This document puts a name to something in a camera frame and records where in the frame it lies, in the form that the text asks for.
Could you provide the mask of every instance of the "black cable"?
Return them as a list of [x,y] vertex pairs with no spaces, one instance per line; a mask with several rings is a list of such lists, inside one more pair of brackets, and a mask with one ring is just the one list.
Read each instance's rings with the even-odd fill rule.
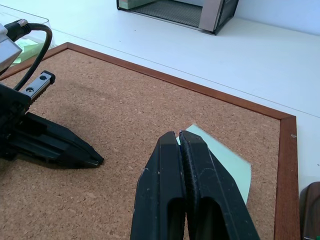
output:
[[14,90],[17,90],[17,91],[19,91],[26,84],[26,82],[29,80],[32,74],[34,74],[35,70],[37,69],[40,62],[44,58],[47,50],[49,49],[51,40],[52,40],[52,31],[48,26],[40,23],[28,23],[28,26],[30,27],[31,31],[46,32],[46,37],[45,37],[45,41],[42,46],[42,49],[38,54],[38,56],[36,57],[34,63],[31,65],[31,67],[29,68],[27,73],[24,75],[24,77],[21,79],[21,81],[13,88]]

